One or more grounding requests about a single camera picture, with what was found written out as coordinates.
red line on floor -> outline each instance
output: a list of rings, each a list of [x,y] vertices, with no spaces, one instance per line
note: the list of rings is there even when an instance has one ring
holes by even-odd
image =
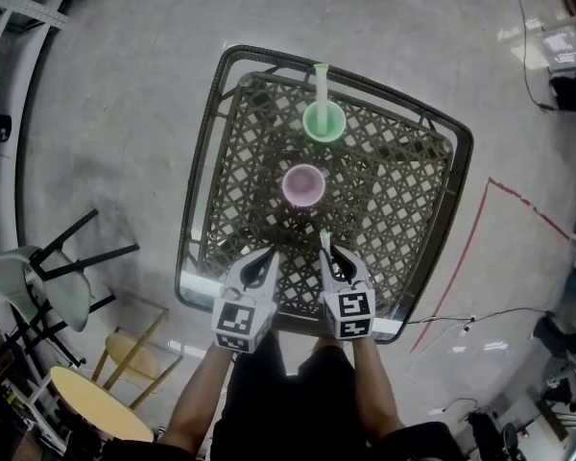
[[[452,273],[452,277],[450,277],[450,281],[448,282],[448,285],[446,286],[445,291],[442,294],[442,298],[440,299],[437,306],[435,307],[435,310],[433,311],[432,316],[437,316],[440,308],[442,307],[442,304],[444,303],[445,298],[447,297],[448,293],[450,292],[450,289],[452,288],[452,285],[454,284],[454,280],[457,278],[457,275],[459,273],[459,270],[461,269],[461,266],[463,266],[463,261],[465,260],[465,256],[468,253],[469,245],[471,244],[471,239],[473,239],[473,235],[476,231],[476,228],[478,227],[478,222],[480,222],[480,215],[482,215],[482,208],[484,207],[484,203],[487,200],[487,195],[489,193],[489,184],[493,184],[494,186],[498,187],[502,191],[505,191],[506,193],[518,198],[521,202],[523,202],[525,205],[530,207],[539,216],[539,218],[541,218],[546,224],[548,224],[550,227],[552,227],[558,234],[560,234],[566,240],[569,240],[569,236],[563,230],[561,230],[561,228],[558,225],[556,225],[552,220],[550,220],[546,215],[541,213],[536,208],[536,206],[533,205],[529,200],[520,196],[512,188],[509,188],[508,186],[503,185],[501,182],[495,181],[493,178],[489,178],[489,180],[487,181],[487,185],[484,188],[484,193],[482,194],[482,199],[480,200],[480,206],[478,207],[478,212],[476,213],[476,218],[474,219],[473,225],[471,226],[471,231],[469,232],[468,242],[466,243],[465,248],[463,248],[463,252],[461,253],[461,257],[459,258],[459,262],[457,263],[457,266],[454,269],[454,272]],[[422,333],[420,334],[418,340],[416,340],[416,343],[414,344],[414,346],[410,350],[410,353],[413,352],[416,349],[416,347],[420,344],[420,342],[422,341],[422,338],[424,338],[424,335],[426,334],[426,332],[431,327],[431,323],[432,322],[429,321],[426,324],[426,326],[422,330]]]

person's left arm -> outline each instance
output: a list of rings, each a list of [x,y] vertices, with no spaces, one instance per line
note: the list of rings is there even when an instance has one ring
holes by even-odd
[[[232,351],[211,345],[181,392],[171,421],[159,442],[196,456],[213,421]]]

concrete floor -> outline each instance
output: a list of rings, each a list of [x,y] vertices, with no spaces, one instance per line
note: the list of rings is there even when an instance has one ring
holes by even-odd
[[[523,2],[529,23],[563,15],[560,0]],[[118,302],[92,316],[83,333],[66,331],[64,338],[87,358],[83,372],[90,375],[109,332],[116,326],[140,332],[153,320],[157,311],[138,298],[171,309],[155,341],[191,349],[138,411],[151,427],[166,425],[200,360],[195,349],[211,340],[209,316],[181,305],[173,281],[204,100],[230,45],[327,61],[410,94],[471,129],[467,186],[416,317],[429,316],[448,286],[489,178],[566,233],[576,219],[576,115],[542,112],[529,100],[517,0],[75,0],[69,15],[34,98],[23,167],[26,239],[42,245],[95,206],[100,218],[65,248],[68,254],[140,244],[137,254],[89,271],[96,297],[104,297],[104,285]],[[534,95],[552,101],[545,69],[528,72]],[[554,306],[572,255],[568,241],[533,209],[490,185],[440,313],[482,316],[518,305]],[[424,325],[408,327],[381,349],[404,422],[431,420],[430,409],[457,397],[480,403],[494,397],[538,346],[529,339],[537,319],[529,312],[491,318],[467,337],[449,329],[451,322],[439,322],[412,352]],[[452,353],[461,339],[469,353]],[[509,346],[483,349],[500,340]],[[288,333],[281,342],[289,371],[313,345]],[[160,355],[170,363],[168,353]],[[139,386],[122,381],[115,394],[129,400]],[[436,420],[461,430],[458,420],[470,407],[455,404]]]

purple cup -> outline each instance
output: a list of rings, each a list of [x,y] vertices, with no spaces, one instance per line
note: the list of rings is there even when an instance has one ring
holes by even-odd
[[[324,195],[325,188],[323,173],[309,164],[291,167],[281,182],[286,200],[295,206],[314,205]]]

person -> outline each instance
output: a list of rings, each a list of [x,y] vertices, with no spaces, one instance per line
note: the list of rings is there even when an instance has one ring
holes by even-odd
[[[235,360],[210,459],[464,459],[445,424],[406,427],[371,337],[352,341],[354,367],[339,342],[320,338],[296,376],[287,376],[269,332]],[[233,352],[209,347],[155,444],[113,441],[104,460],[195,459],[211,425]]]

